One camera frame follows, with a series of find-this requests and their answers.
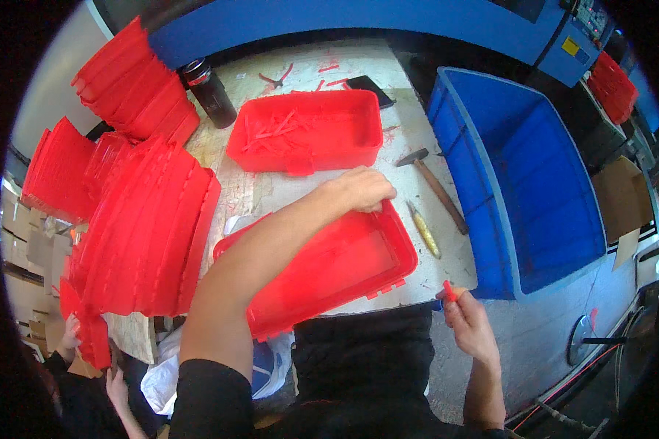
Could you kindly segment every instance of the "hammer head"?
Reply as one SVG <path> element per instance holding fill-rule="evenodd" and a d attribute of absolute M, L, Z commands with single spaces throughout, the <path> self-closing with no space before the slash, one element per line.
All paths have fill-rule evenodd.
<path fill-rule="evenodd" d="M 423 158 L 427 157 L 429 154 L 429 151 L 427 148 L 422 148 L 420 151 L 415 151 L 412 154 L 406 155 L 403 159 L 399 160 L 396 164 L 395 167 L 403 166 L 405 164 L 411 164 L 415 160 L 422 160 Z"/>

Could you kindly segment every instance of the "person's arm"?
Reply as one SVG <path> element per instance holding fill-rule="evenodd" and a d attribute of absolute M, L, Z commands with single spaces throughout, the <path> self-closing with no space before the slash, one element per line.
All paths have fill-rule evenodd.
<path fill-rule="evenodd" d="M 61 337 L 61 341 L 56 347 L 56 351 L 66 362 L 66 367 L 69 367 L 73 363 L 73 360 L 76 359 L 76 347 L 81 344 L 81 341 L 76 338 L 76 335 L 80 328 L 81 323 L 78 321 L 78 318 L 73 314 L 69 315 L 68 319 L 66 319 L 64 336 Z"/>
<path fill-rule="evenodd" d="M 212 265 L 198 285 L 183 326 L 180 363 L 212 360 L 251 382 L 253 345 L 246 308 L 315 233 L 350 210 L 379 210 L 395 189 L 361 166 L 327 181 L 250 228 Z"/>
<path fill-rule="evenodd" d="M 456 302 L 445 303 L 447 325 L 454 329 L 457 346 L 474 357 L 466 387 L 464 423 L 491 430 L 505 426 L 505 401 L 500 380 L 500 354 L 485 308 L 464 291 Z"/>
<path fill-rule="evenodd" d="M 129 392 L 127 383 L 124 382 L 122 369 L 117 370 L 114 378 L 112 376 L 112 369 L 107 370 L 105 390 L 115 412 L 117 412 L 117 416 L 122 421 L 122 425 L 127 432 L 127 437 L 129 439 L 147 439 L 147 435 L 137 422 L 134 414 L 132 414 L 132 409 L 129 408 Z"/>

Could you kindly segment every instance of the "white wall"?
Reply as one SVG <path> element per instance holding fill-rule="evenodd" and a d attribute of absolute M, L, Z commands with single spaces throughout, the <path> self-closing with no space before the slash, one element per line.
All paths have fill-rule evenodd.
<path fill-rule="evenodd" d="M 31 158 L 44 128 L 53 129 L 63 116 L 81 134 L 100 123 L 81 105 L 71 80 L 109 38 L 112 35 L 105 36 L 86 2 L 80 3 L 44 52 L 22 99 L 11 136 L 20 153 Z"/>

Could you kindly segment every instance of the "pliers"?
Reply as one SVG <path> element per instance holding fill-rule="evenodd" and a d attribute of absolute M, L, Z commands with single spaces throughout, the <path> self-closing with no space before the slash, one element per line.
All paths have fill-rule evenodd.
<path fill-rule="evenodd" d="M 286 76 L 288 76 L 288 74 L 290 73 L 291 70 L 293 70 L 293 63 L 290 63 L 290 67 L 288 67 L 288 70 L 286 70 L 286 73 L 284 73 L 283 76 L 281 76 L 281 79 L 279 79 L 277 81 L 274 81 L 273 79 L 268 78 L 268 77 L 262 75 L 261 73 L 258 74 L 258 77 L 262 78 L 264 81 L 266 81 L 268 83 L 272 83 L 273 84 L 273 89 L 275 90 L 278 87 L 283 87 L 283 79 L 286 79 Z"/>

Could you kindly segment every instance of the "blue storage bin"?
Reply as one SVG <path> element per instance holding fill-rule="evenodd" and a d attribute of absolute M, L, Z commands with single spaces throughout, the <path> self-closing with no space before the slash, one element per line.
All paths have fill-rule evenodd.
<path fill-rule="evenodd" d="M 469 225 L 482 299 L 525 300 L 605 255 L 595 192 L 552 103 L 440 67 L 427 117 Z"/>

